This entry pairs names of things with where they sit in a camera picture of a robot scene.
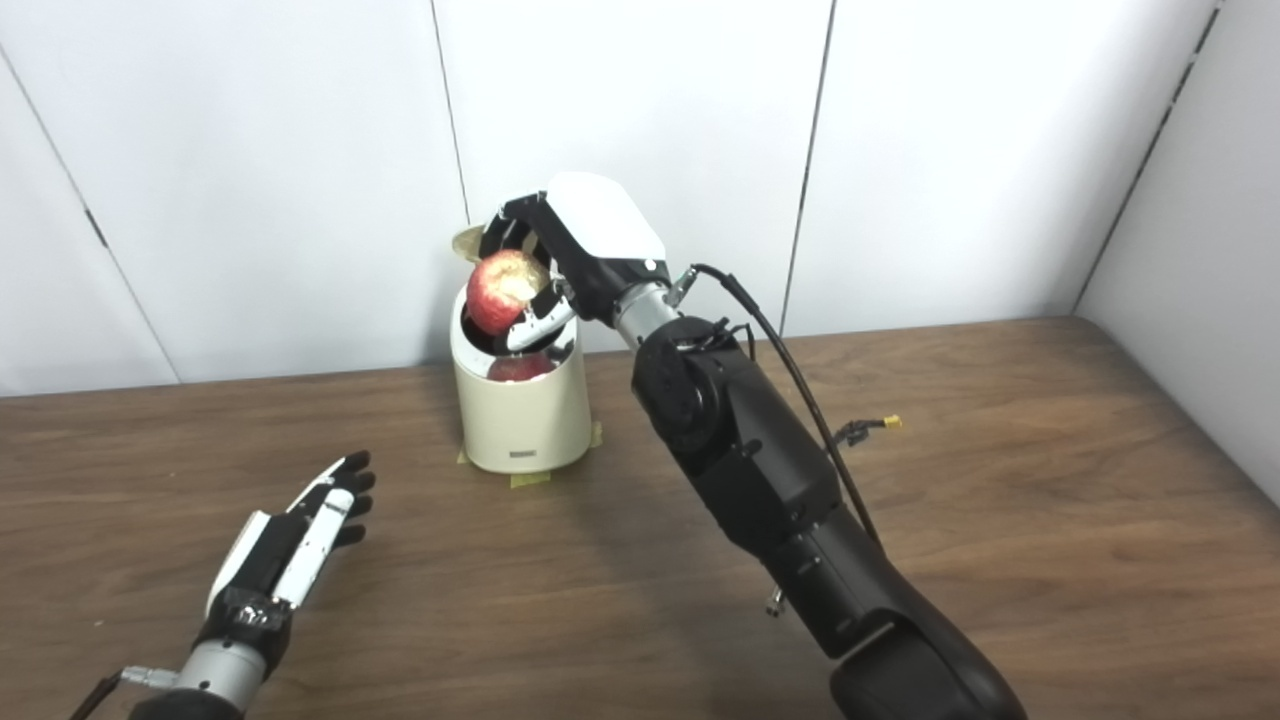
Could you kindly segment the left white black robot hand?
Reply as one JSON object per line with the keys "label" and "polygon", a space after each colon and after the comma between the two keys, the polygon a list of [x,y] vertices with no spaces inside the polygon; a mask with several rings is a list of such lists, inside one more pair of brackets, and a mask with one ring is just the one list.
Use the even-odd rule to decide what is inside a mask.
{"label": "left white black robot hand", "polygon": [[340,457],[284,511],[250,515],[215,577],[195,646],[242,644],[262,659],[265,676],[275,671],[330,553],[366,536],[356,520],[372,509],[370,462],[367,450]]}

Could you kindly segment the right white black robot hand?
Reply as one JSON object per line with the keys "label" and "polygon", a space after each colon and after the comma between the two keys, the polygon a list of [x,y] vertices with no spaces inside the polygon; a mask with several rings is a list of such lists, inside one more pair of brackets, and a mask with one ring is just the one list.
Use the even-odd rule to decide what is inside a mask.
{"label": "right white black robot hand", "polygon": [[557,278],[499,334],[524,351],[575,318],[617,332],[632,351],[677,318],[666,247],[625,188],[603,176],[561,172],[545,190],[513,199],[484,227],[477,254],[517,249],[529,237]]}

